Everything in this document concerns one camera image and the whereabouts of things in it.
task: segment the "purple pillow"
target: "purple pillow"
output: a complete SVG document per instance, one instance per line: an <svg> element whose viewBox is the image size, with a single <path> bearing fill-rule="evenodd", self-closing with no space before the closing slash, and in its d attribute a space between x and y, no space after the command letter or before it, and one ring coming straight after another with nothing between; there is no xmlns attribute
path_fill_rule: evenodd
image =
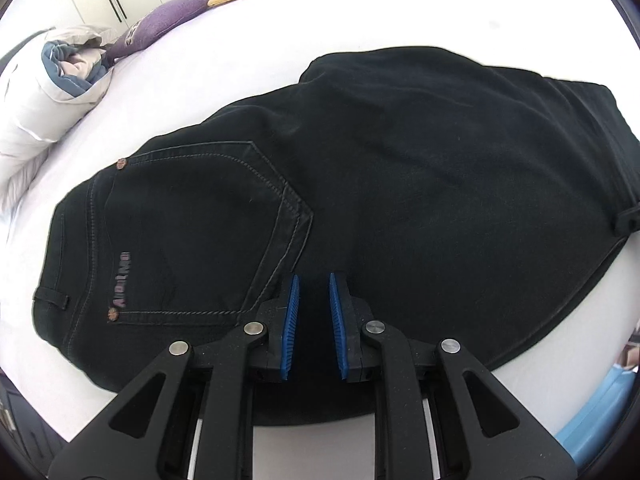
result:
<svg viewBox="0 0 640 480"><path fill-rule="evenodd" d="M125 57L139 50L147 48L168 33L191 18L207 10L209 0L171 0L156 7L148 15L129 27L107 51L111 62L119 57Z"/></svg>

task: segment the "silver screw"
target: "silver screw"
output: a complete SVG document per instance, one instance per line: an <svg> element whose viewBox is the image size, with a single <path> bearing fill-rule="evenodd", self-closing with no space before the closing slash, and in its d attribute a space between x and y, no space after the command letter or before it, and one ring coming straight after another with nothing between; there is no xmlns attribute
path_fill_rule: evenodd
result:
<svg viewBox="0 0 640 480"><path fill-rule="evenodd" d="M367 330L367 332L369 332L370 334L382 334L385 331L385 324L382 323L382 321L378 321L378 320L373 320L373 321L369 321L364 328Z"/></svg>
<svg viewBox="0 0 640 480"><path fill-rule="evenodd" d="M244 326L244 333L247 335L258 335L264 330L264 325L258 321L252 321Z"/></svg>
<svg viewBox="0 0 640 480"><path fill-rule="evenodd" d="M440 346L447 354L457 354L460 352L460 343L455 339L445 339Z"/></svg>
<svg viewBox="0 0 640 480"><path fill-rule="evenodd" d="M171 355L183 355L187 353L189 345L184 341L174 341L169 346L169 354Z"/></svg>

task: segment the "mattress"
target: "mattress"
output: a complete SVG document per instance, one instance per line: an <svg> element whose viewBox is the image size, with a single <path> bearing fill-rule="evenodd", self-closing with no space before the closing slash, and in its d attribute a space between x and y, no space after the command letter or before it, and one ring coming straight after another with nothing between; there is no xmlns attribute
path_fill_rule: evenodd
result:
<svg viewBox="0 0 640 480"><path fill-rule="evenodd" d="M640 52L609 0L238 0L171 31L114 69L103 101L62 140L11 218L0 273L0 367L72 439L113 394L36 335L31 297L49 221L74 186L153 136L293 84L329 52L433 45L484 64L606 85L640 132ZM559 431L606 376L640 317L640 235L549 335L494 370ZM255 477L371 478L372 416L255 430Z"/></svg>

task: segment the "light blue cloth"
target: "light blue cloth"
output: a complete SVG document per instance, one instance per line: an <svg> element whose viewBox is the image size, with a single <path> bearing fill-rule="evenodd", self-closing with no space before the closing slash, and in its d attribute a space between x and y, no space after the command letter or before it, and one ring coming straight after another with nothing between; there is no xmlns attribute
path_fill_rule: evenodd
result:
<svg viewBox="0 0 640 480"><path fill-rule="evenodd" d="M626 408L636 374L615 365L577 415L556 434L578 468L602 449Z"/></svg>
<svg viewBox="0 0 640 480"><path fill-rule="evenodd" d="M66 61L79 50L79 47L60 40L47 41L42 47L42 63L49 78L58 88L73 97L81 96L108 71L105 58L102 56L102 61L94 65L86 79L65 75L60 68L60 61Z"/></svg>

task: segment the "triangular cutout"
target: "triangular cutout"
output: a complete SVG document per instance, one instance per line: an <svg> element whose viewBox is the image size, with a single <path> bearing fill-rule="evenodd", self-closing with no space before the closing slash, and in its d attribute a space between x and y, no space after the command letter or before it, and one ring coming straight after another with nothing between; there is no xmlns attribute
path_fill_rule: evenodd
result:
<svg viewBox="0 0 640 480"><path fill-rule="evenodd" d="M516 416L475 373L465 372L463 376L484 436L491 438L518 427Z"/></svg>
<svg viewBox="0 0 640 480"><path fill-rule="evenodd" d="M109 423L112 430L128 434L133 438L145 436L149 427L158 397L162 391L164 374L157 374L145 384L138 393L118 412Z"/></svg>

